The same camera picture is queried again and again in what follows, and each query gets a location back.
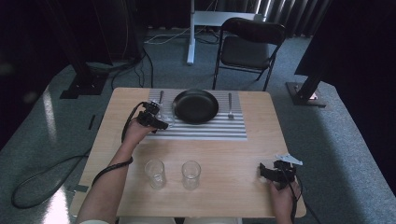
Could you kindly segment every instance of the drinking glass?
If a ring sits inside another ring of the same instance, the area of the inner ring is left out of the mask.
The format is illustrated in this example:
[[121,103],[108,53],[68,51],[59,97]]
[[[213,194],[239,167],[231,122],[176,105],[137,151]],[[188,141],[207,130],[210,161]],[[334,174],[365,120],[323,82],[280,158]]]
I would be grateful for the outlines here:
[[161,189],[166,183],[165,167],[160,160],[151,160],[145,166],[145,173],[154,189]]
[[187,161],[181,167],[183,186],[185,189],[196,189],[199,186],[201,166],[196,161]]
[[167,111],[163,105],[160,107],[160,111],[157,114],[157,119],[168,124],[168,128],[171,128],[175,125],[175,115],[172,111]]

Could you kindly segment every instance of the plate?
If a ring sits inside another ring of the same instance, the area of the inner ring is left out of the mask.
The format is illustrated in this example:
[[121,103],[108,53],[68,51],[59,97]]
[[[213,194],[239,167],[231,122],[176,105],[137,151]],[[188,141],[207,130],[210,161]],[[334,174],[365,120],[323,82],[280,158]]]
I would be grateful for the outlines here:
[[190,124],[205,123],[219,112],[219,102],[207,91],[191,89],[181,92],[172,103],[175,115]]

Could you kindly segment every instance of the table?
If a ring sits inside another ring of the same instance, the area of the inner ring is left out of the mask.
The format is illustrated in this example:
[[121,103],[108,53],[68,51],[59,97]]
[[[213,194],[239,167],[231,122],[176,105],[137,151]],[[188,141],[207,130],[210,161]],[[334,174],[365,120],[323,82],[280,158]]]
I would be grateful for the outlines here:
[[231,17],[240,17],[253,21],[265,21],[266,10],[264,14],[258,14],[261,0],[255,2],[254,12],[255,13],[245,13],[245,12],[221,12],[221,11],[195,11],[194,0],[191,0],[191,28],[190,28],[190,44],[189,53],[187,58],[187,64],[192,65],[194,63],[194,53],[195,53],[195,25],[208,25],[208,26],[221,26],[227,19]]
[[[132,108],[149,98],[150,89],[117,88],[111,96],[101,127],[79,184],[90,186],[120,146],[121,132]],[[269,189],[259,173],[260,162],[270,165],[276,154],[288,152],[269,93],[239,91],[247,140],[145,139],[134,151],[118,216],[137,217],[273,217]],[[163,189],[149,186],[144,166],[151,159],[165,165]],[[181,166],[198,161],[201,184],[183,188]],[[78,213],[86,192],[76,192],[70,207]],[[296,216],[305,214],[298,203]]]

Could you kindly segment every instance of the striped mat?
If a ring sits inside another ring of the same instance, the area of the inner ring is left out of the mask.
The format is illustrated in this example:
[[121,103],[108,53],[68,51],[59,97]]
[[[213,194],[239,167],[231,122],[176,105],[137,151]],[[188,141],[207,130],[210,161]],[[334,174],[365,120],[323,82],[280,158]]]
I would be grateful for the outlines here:
[[[180,139],[180,140],[234,140],[247,141],[244,117],[242,115],[239,95],[237,91],[208,91],[219,102],[219,113],[210,121],[203,124],[188,124],[174,116],[172,103],[177,95],[184,90],[174,89],[151,89],[148,99],[160,100],[160,92],[163,91],[162,114],[172,117],[174,125],[166,130],[158,130],[150,133],[147,139]],[[233,95],[233,117],[228,119],[229,104],[228,93]]]

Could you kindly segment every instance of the person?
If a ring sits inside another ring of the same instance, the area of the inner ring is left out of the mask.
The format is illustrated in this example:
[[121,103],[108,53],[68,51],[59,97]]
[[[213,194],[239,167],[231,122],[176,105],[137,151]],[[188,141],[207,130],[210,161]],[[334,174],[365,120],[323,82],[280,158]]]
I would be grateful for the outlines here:
[[[153,127],[146,127],[133,119],[125,134],[125,138],[117,150],[110,165],[131,159],[134,149],[145,136],[155,131]],[[85,198],[76,219],[76,223],[105,224],[114,223],[125,186],[128,166],[110,171],[97,179]],[[272,181],[268,181],[272,195],[272,206],[275,210],[277,224],[291,223],[292,194],[289,188],[277,190]]]

